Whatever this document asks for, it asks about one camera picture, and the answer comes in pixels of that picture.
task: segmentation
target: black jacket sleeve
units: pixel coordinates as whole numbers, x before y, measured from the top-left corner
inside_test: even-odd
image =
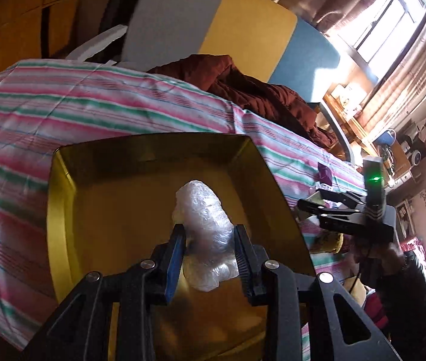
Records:
[[[376,291],[397,353],[404,361],[426,360],[426,275],[415,253],[405,253],[403,269],[380,278]]]

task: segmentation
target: human hand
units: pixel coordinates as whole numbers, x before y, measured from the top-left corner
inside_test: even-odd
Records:
[[[398,273],[405,264],[405,255],[397,240],[393,243],[374,244],[366,239],[354,237],[351,250],[356,263],[367,255],[369,258],[380,259],[384,275]]]

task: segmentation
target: black wire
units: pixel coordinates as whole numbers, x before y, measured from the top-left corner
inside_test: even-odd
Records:
[[[365,259],[368,259],[371,252],[372,252],[372,245],[370,245],[370,247],[368,248],[368,252],[366,253]],[[353,288],[355,287],[355,285],[358,281],[358,277],[360,277],[362,266],[363,265],[361,263],[358,265],[358,273],[357,273],[355,279],[353,280],[353,285],[351,286],[350,290],[348,291],[348,293],[350,293],[350,294],[351,294],[351,291],[353,290]]]

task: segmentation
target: plastic bag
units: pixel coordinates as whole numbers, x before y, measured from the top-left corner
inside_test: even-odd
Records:
[[[238,276],[233,224],[207,185],[192,180],[176,192],[173,222],[183,224],[187,233],[183,275],[190,286],[209,292]]]

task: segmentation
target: striped bedsheet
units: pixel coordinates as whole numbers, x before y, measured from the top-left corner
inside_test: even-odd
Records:
[[[288,204],[309,195],[317,164],[334,187],[361,192],[345,163],[274,123],[165,76],[65,60],[24,60],[0,73],[0,335],[23,348],[56,307],[46,244],[48,176],[62,145],[158,132],[249,135]],[[301,225],[310,243],[313,223]],[[341,255],[312,256],[343,279]]]

